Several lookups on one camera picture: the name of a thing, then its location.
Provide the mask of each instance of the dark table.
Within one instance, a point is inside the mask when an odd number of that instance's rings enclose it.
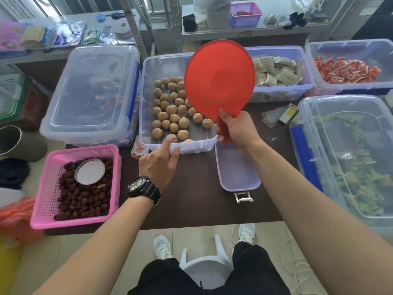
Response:
[[[292,101],[298,104],[300,99]],[[261,138],[298,169],[288,127],[282,123],[273,128],[261,120],[261,113],[287,103],[249,103],[250,113]],[[139,175],[138,161],[131,157],[131,148],[120,148],[122,156],[120,204],[128,198],[127,185]],[[214,149],[209,152],[181,155],[176,173],[160,203],[142,225],[142,230],[157,228],[198,227],[237,223],[282,221],[263,184],[250,192],[253,203],[238,204],[233,193],[225,191],[219,181]],[[46,235],[85,234],[95,232],[102,223],[54,228]]]

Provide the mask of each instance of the hand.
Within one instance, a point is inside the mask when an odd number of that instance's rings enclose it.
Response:
[[[139,176],[148,177],[161,193],[172,180],[176,170],[180,147],[176,147],[173,153],[169,149],[175,140],[175,138],[165,138],[161,148],[139,159]]]
[[[233,142],[243,154],[247,154],[254,144],[266,145],[259,137],[249,113],[241,111],[237,118],[232,118],[227,112],[220,109],[220,118],[228,125]],[[225,143],[224,136],[218,126],[216,126],[216,134],[219,136],[220,143]]]

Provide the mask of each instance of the white sneaker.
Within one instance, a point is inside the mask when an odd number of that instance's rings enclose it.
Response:
[[[247,242],[253,245],[255,239],[255,224],[242,223],[239,226],[239,242]]]
[[[171,243],[164,235],[158,235],[154,238],[153,247],[157,259],[173,258]]]

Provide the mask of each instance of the black pants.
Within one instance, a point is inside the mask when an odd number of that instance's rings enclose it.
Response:
[[[203,290],[180,267],[175,258],[155,260],[146,265],[134,294],[261,294],[290,295],[266,250],[258,245],[239,242],[233,251],[233,271],[226,283],[213,290]]]

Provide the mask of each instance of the pink basket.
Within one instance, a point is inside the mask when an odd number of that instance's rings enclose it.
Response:
[[[60,197],[59,178],[65,172],[63,166],[70,162],[86,157],[111,157],[113,158],[113,178],[111,201],[108,215],[95,218],[70,219],[55,221],[53,217],[59,213],[57,198]],[[45,161],[44,170],[38,186],[32,219],[30,225],[33,229],[48,229],[87,225],[89,223],[102,223],[111,217],[119,208],[121,177],[121,156],[119,148],[115,145],[100,145],[53,151]]]
[[[251,15],[235,16],[239,11],[251,12]],[[233,28],[253,27],[259,22],[262,11],[255,2],[231,3],[229,22]]]

